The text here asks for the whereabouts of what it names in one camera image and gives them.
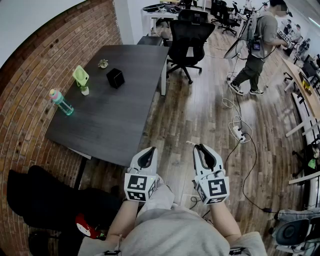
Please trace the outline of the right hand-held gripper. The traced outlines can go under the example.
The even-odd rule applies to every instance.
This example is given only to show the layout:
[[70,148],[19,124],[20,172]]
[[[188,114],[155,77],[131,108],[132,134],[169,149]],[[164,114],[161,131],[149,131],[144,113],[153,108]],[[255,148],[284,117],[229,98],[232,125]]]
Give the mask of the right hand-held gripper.
[[193,147],[193,163],[196,176],[193,185],[204,205],[224,202],[230,195],[230,181],[223,169],[221,156],[205,144]]

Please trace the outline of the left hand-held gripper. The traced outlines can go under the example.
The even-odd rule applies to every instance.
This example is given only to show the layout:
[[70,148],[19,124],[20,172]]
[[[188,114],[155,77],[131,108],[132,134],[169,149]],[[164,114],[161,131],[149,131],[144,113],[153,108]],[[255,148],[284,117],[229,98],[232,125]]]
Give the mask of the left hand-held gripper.
[[147,202],[151,199],[160,182],[160,176],[155,174],[157,164],[156,147],[143,149],[132,158],[124,177],[124,192],[127,200]]

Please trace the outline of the black cube box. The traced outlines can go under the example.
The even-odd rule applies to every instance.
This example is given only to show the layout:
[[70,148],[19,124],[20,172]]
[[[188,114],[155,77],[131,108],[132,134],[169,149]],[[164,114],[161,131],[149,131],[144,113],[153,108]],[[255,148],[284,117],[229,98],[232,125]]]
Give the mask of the black cube box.
[[118,89],[125,83],[125,79],[121,70],[113,68],[110,70],[106,77],[111,87]]

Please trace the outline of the person's left forearm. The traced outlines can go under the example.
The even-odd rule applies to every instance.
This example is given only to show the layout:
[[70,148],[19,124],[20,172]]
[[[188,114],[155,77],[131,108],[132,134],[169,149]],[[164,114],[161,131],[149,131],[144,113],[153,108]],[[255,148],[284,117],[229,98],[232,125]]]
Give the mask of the person's left forearm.
[[117,244],[120,238],[126,238],[134,229],[139,202],[126,200],[117,212],[106,236],[106,242]]

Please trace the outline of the person's right forearm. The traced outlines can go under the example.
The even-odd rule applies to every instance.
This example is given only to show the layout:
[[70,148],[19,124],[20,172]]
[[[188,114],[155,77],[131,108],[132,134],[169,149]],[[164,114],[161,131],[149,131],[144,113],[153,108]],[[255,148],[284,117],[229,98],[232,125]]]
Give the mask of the person's right forearm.
[[229,243],[242,236],[236,220],[224,202],[211,204],[209,209],[213,226]]

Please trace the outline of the white power strip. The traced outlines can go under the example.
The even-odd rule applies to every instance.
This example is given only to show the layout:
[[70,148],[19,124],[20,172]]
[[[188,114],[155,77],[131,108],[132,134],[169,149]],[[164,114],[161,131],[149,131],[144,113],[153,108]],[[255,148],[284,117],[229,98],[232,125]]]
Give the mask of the white power strip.
[[232,128],[233,130],[233,134],[235,136],[235,138],[240,142],[240,143],[245,143],[246,142],[246,137],[244,135],[244,133],[242,132],[242,130],[236,125]]

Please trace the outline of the white table leg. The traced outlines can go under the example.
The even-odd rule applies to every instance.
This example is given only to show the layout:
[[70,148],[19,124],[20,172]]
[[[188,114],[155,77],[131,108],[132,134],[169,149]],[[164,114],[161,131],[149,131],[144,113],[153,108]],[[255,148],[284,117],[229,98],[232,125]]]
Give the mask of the white table leg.
[[161,95],[165,96],[166,95],[166,90],[167,90],[167,60],[168,58],[165,59],[164,65],[161,71]]

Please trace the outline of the teal water bottle pink lid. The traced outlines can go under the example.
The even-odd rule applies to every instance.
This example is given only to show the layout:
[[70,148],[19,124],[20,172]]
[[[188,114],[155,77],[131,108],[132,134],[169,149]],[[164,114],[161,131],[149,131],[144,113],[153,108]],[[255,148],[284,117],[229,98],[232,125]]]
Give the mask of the teal water bottle pink lid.
[[72,105],[67,102],[59,90],[51,89],[49,91],[49,97],[67,116],[70,116],[74,112]]

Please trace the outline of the black backpack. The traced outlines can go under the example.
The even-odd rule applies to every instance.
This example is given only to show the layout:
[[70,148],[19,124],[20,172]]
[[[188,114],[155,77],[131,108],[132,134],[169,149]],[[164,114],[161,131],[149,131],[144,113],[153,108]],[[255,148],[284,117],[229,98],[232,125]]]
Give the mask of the black backpack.
[[85,235],[76,219],[94,231],[106,231],[122,204],[116,195],[97,188],[71,188],[37,165],[27,173],[9,171],[7,202],[28,226],[61,233],[58,256],[78,256]]

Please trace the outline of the green desk fan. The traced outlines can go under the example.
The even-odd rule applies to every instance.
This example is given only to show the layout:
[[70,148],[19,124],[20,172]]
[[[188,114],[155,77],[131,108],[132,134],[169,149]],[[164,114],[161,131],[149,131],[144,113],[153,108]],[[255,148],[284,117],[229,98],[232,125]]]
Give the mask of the green desk fan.
[[78,87],[85,87],[89,80],[88,73],[80,65],[75,68],[72,76],[75,79]]

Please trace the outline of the black mesh office chair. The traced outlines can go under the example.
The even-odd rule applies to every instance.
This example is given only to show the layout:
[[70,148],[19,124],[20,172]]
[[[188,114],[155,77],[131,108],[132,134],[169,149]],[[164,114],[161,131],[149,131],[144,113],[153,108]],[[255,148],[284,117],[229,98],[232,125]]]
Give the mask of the black mesh office chair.
[[204,44],[215,29],[213,23],[175,19],[170,22],[172,40],[164,40],[164,45],[169,47],[168,63],[172,68],[166,73],[170,74],[182,69],[188,78],[188,83],[193,83],[187,68],[198,69],[199,74],[202,68],[197,63],[205,57]]

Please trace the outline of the black drawer cabinet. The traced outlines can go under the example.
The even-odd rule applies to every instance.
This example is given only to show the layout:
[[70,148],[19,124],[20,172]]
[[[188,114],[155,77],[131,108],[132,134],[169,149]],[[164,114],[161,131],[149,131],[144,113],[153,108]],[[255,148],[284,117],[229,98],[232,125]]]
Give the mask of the black drawer cabinet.
[[159,36],[142,36],[137,45],[162,46],[163,38]]

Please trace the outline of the light wooden desk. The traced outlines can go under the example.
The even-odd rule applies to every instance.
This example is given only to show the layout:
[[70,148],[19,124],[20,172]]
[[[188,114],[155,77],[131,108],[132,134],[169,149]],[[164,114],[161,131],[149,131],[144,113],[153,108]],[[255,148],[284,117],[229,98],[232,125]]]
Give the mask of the light wooden desk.
[[316,95],[315,90],[312,87],[310,88],[311,94],[309,94],[304,89],[303,83],[302,83],[300,76],[299,76],[299,73],[302,72],[302,69],[284,58],[282,58],[282,62],[284,64],[284,66],[287,68],[287,71],[290,74],[290,76],[292,76],[297,87],[299,88],[299,90],[304,98],[304,101],[307,103],[307,105],[311,111],[312,116],[315,119],[320,120],[320,99]]

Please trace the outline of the row of black office chairs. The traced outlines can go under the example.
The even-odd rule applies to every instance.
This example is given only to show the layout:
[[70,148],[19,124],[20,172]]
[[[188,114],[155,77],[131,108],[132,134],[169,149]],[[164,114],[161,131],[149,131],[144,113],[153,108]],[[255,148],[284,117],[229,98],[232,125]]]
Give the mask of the row of black office chairs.
[[211,0],[210,14],[213,16],[211,23],[219,23],[218,29],[223,29],[222,34],[231,32],[235,37],[237,32],[234,27],[240,27],[236,19],[230,18],[229,8],[223,0]]

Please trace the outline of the black oval tray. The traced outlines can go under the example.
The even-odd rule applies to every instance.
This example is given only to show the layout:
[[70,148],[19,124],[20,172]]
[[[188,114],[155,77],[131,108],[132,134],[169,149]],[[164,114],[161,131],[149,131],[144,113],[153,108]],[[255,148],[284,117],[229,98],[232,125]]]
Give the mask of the black oval tray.
[[160,9],[164,7],[165,5],[163,3],[158,3],[158,4],[153,4],[153,5],[148,5],[146,7],[143,7],[142,10],[147,13],[153,13],[153,12],[158,12]]

